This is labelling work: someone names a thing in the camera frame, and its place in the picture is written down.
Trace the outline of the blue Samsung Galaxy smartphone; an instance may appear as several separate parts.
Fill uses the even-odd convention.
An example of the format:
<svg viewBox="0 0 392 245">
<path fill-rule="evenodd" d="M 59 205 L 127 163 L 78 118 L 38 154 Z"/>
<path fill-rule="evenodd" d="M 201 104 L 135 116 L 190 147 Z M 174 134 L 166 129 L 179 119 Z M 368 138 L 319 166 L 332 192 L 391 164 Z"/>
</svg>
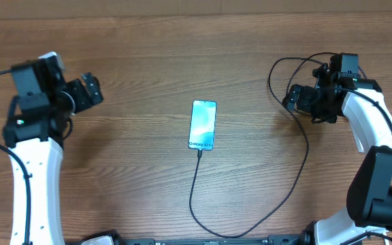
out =
<svg viewBox="0 0 392 245">
<path fill-rule="evenodd" d="M 194 100 L 189 130 L 188 146 L 190 149 L 214 149 L 216 109 L 215 101 Z"/>
</svg>

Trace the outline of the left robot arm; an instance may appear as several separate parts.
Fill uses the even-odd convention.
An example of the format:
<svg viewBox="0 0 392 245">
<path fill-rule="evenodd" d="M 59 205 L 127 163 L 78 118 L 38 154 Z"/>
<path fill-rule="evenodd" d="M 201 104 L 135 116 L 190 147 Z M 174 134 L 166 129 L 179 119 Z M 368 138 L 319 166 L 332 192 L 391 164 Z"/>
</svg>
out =
<svg viewBox="0 0 392 245">
<path fill-rule="evenodd" d="M 11 244 L 64 244 L 59 178 L 71 117 L 103 102 L 98 79 L 70 82 L 56 52 L 13 65 L 12 98 L 3 138 L 14 180 Z"/>
</svg>

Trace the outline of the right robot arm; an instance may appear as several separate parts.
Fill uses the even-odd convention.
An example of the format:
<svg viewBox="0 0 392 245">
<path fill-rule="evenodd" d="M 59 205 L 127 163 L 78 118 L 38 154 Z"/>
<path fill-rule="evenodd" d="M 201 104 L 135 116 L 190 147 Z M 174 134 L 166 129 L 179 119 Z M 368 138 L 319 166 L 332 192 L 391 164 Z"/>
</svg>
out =
<svg viewBox="0 0 392 245">
<path fill-rule="evenodd" d="M 392 116 L 382 89 L 367 78 L 359 57 L 333 53 L 313 70 L 314 86 L 289 83 L 282 106 L 309 114 L 314 124 L 345 117 L 365 158 L 351 182 L 346 205 L 311 222 L 295 244 L 361 244 L 370 237 L 392 242 Z"/>
</svg>

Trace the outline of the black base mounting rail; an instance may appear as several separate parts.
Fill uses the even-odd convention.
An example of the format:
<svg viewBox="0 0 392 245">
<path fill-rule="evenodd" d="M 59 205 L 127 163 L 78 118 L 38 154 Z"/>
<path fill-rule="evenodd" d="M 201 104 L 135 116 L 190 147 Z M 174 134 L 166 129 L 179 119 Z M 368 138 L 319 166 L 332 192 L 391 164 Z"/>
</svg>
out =
<svg viewBox="0 0 392 245">
<path fill-rule="evenodd" d="M 305 234 L 269 235 L 266 238 L 219 238 L 219 239 L 187 239 L 187 240 L 154 240 L 152 238 L 124 239 L 115 231 L 97 233 L 77 242 L 79 244 L 119 244 L 119 245 L 298 245 L 314 244 L 310 232 Z"/>
</svg>

